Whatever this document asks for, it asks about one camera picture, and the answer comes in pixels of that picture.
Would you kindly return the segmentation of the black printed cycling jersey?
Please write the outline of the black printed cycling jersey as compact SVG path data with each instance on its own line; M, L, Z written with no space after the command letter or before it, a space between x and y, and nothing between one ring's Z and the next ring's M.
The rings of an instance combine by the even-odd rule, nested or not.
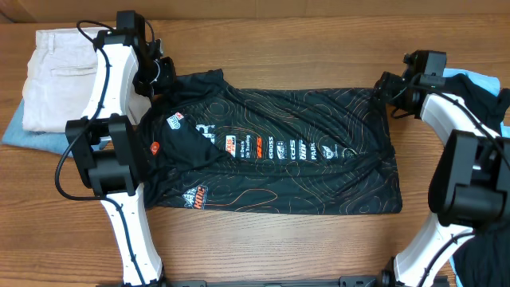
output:
M402 209L384 104L369 88L235 88L180 76L144 115L147 207L274 214Z

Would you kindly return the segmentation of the light blue shirt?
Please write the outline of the light blue shirt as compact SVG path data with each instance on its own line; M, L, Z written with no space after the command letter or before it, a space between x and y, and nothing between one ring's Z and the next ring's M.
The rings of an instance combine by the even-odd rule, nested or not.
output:
M445 77L467 76L475 85L494 96L500 91L496 77L464 69L445 69ZM493 224L467 241L449 259L457 286L509 287L509 222Z

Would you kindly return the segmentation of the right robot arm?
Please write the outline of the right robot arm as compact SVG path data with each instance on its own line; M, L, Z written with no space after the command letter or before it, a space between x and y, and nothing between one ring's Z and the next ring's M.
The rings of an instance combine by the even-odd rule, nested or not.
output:
M378 101L428 124L444 146L428 191L430 213L412 242L365 286L446 286L440 268L482 230L509 219L509 91L485 75L447 69L444 52L417 50L401 75L384 72Z

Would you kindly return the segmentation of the folded beige pants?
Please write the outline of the folded beige pants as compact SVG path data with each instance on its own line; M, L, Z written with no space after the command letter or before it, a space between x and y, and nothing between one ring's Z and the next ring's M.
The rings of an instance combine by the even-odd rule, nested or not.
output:
M135 92L141 61L132 45L110 39L101 28L36 32L22 96L23 128L64 132L70 120L127 116L138 124L151 106Z

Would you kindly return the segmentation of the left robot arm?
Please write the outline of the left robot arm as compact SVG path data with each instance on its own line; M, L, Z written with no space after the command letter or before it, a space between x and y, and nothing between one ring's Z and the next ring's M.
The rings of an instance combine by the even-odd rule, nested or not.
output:
M97 72L87 107L65 126L69 142L62 159L72 156L82 183L92 190L81 202L101 203L112 224L123 264L122 286L165 286L164 267L151 238L143 199L148 158L129 111L133 94L152 99L171 89L175 67L164 57L151 24L134 10L120 11L116 25L102 24L91 40Z

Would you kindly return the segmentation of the folded blue jeans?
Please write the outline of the folded blue jeans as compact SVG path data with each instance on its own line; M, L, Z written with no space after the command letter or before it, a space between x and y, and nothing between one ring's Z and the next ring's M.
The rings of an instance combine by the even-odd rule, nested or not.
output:
M64 133L25 131L22 127L23 115L22 100L2 137L2 144L48 151L58 155L64 153L69 145Z

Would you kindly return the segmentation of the plain black shirt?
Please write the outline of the plain black shirt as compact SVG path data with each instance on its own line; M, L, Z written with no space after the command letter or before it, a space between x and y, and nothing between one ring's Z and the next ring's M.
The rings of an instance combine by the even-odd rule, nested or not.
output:
M501 132L500 124L509 108L509 91L507 89L501 88L498 95L494 96L461 74L446 78L441 91L461 97L466 107L482 123L496 132Z

